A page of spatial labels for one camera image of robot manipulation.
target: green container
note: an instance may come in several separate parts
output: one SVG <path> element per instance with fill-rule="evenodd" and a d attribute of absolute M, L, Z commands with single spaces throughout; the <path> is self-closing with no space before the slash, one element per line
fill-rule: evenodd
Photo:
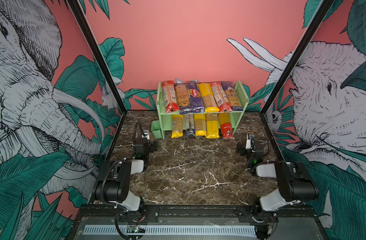
<path fill-rule="evenodd" d="M 152 134 L 154 134 L 155 138 L 161 138 L 161 129 L 160 129 L 160 121 L 156 120 L 156 121 L 152 121 L 151 124 L 151 131 Z"/>

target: wallpaper mural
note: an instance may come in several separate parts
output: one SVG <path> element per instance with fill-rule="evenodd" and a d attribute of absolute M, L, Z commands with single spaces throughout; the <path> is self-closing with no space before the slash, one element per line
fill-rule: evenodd
<path fill-rule="evenodd" d="M 241 0 L 231 2 L 100 0 L 95 2 L 98 8 L 92 0 L 89 2 L 80 0 L 97 41 L 106 41 L 110 37 L 120 38 L 124 41 L 125 48 L 129 49 L 125 55 L 122 42 L 112 49 L 101 46 L 126 108 L 149 110 L 156 110 L 158 82 L 179 78 L 183 81 L 199 79 L 207 82 L 241 80 L 250 97 L 247 111 L 260 111 L 264 105 L 263 99 L 268 98 L 290 56 L 286 56 L 284 61 L 276 60 L 275 57 L 266 60 L 258 57 L 252 59 L 251 61 L 265 62 L 261 66 L 262 69 L 271 72 L 269 81 L 260 81 L 267 79 L 267 74 L 253 69 L 243 61 L 243 58 L 239 58 L 238 53 L 230 48 L 227 41 L 239 51 L 243 51 L 241 50 L 244 48 L 243 45 L 227 38 L 230 35 L 237 37 L 244 32 L 253 32 L 252 36 L 259 36 L 269 45 L 276 46 L 275 52 L 285 56 L 288 51 L 296 47 L 305 30 L 302 29 L 303 14 L 307 21 L 310 21 L 318 5 L 318 2 L 314 3 L 316 7 L 307 7 L 309 10 L 303 13 L 306 0 L 290 1 L 286 6 L 280 1 L 271 2 L 272 8 L 258 2 Z M 249 11 L 248 15 L 254 18 L 255 14 L 260 14 L 267 16 L 268 19 L 262 20 L 260 25 L 247 31 L 243 28 L 251 27 L 251 24 L 248 24 L 250 19 L 242 22 L 245 21 L 246 12 L 240 12 L 236 7 L 251 10 L 255 7 L 254 11 L 258 13 Z M 290 10 L 294 14 L 291 18 L 283 17 L 281 9 Z M 237 16 L 235 20 L 238 22 L 232 19 L 230 13 Z M 266 22 L 271 25 L 274 22 L 281 24 L 281 29 L 276 34 L 283 36 L 286 42 L 272 41 L 271 37 L 268 38 L 269 32 L 261 34 L 260 28 L 267 24 Z M 251 47 L 254 51 L 262 49 L 257 43 Z"/>
<path fill-rule="evenodd" d="M 366 0 L 335 1 L 334 9 L 336 13 L 328 16 L 333 19 L 322 23 L 266 118 L 283 157 L 303 162 L 318 185 L 319 199 L 308 204 L 329 238 L 362 240 L 366 239 Z"/>
<path fill-rule="evenodd" d="M 64 2 L 0 1 L 0 240 L 68 234 L 120 121 L 114 103 Z"/>

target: green shelf rack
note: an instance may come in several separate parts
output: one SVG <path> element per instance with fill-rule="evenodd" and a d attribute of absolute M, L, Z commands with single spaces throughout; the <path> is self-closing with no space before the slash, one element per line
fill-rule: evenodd
<path fill-rule="evenodd" d="M 242 119 L 243 113 L 246 110 L 248 102 L 249 102 L 247 93 L 244 90 L 243 85 L 240 81 L 238 81 L 236 83 L 235 91 L 239 97 L 240 103 L 243 106 L 243 111 L 233 111 L 230 113 L 231 126 L 232 126 L 234 132 L 238 128 L 239 122 Z M 164 96 L 163 96 L 163 91 L 161 89 L 161 83 L 158 84 L 158 94 L 157 94 L 156 104 L 157 104 L 162 138 L 165 139 L 165 131 L 172 130 L 172 115 L 179 114 L 179 111 L 176 111 L 173 113 L 166 113 L 166 107 L 164 106 Z"/>

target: pasta package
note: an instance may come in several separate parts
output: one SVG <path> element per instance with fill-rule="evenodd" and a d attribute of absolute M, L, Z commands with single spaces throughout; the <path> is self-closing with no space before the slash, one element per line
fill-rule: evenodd
<path fill-rule="evenodd" d="M 183 136 L 183 115 L 174 114 L 172 115 L 172 136 L 181 137 Z"/>
<path fill-rule="evenodd" d="M 195 134 L 196 136 L 205 136 L 207 134 L 206 117 L 202 114 L 194 114 Z"/>
<path fill-rule="evenodd" d="M 207 134 L 206 138 L 219 138 L 219 123 L 216 113 L 206 114 Z"/>
<path fill-rule="evenodd" d="M 219 124 L 223 139 L 235 139 L 232 137 L 232 126 L 229 113 L 219 113 Z"/>
<path fill-rule="evenodd" d="M 164 97 L 164 106 L 166 106 L 166 113 L 172 113 L 179 110 L 176 103 L 176 94 L 173 81 L 167 81 L 161 84 Z"/>
<path fill-rule="evenodd" d="M 196 82 L 187 82 L 188 93 L 190 94 L 190 102 L 194 109 L 194 113 L 204 113 L 202 96 L 200 95 L 198 84 Z"/>
<path fill-rule="evenodd" d="M 232 108 L 230 103 L 228 102 L 228 98 L 221 83 L 211 83 L 212 93 L 214 94 L 214 98 L 216 103 L 218 104 L 219 111 L 222 113 L 232 112 Z"/>
<path fill-rule="evenodd" d="M 238 95 L 234 89 L 234 85 L 232 82 L 221 82 L 224 92 L 228 98 L 228 102 L 230 103 L 233 111 L 243 111 L 243 106 L 240 103 Z"/>
<path fill-rule="evenodd" d="M 190 103 L 188 97 L 188 90 L 186 84 L 175 84 L 176 97 L 178 98 L 178 106 L 180 108 L 180 114 L 193 113 L 194 109 Z"/>
<path fill-rule="evenodd" d="M 185 114 L 184 123 L 185 123 L 186 137 L 195 136 L 194 114 Z"/>
<path fill-rule="evenodd" d="M 202 95 L 203 105 L 205 107 L 206 113 L 219 112 L 219 108 L 216 106 L 214 99 L 214 94 L 211 90 L 211 85 L 209 83 L 198 84 L 200 94 Z"/>

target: red pasta package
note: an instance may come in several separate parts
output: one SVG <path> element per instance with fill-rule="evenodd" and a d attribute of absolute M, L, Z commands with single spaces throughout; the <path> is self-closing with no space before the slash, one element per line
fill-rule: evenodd
<path fill-rule="evenodd" d="M 223 139 L 234 139 L 234 137 L 232 137 L 230 114 L 219 113 L 218 118 L 219 118 L 220 129 L 222 130 Z"/>
<path fill-rule="evenodd" d="M 227 113 L 232 112 L 232 107 L 228 102 L 228 98 L 221 83 L 211 83 L 212 93 L 214 94 L 215 101 L 219 107 L 219 112 Z"/>
<path fill-rule="evenodd" d="M 161 84 L 164 96 L 164 105 L 166 106 L 166 113 L 171 113 L 179 110 L 176 102 L 176 93 L 173 81 L 166 81 Z"/>

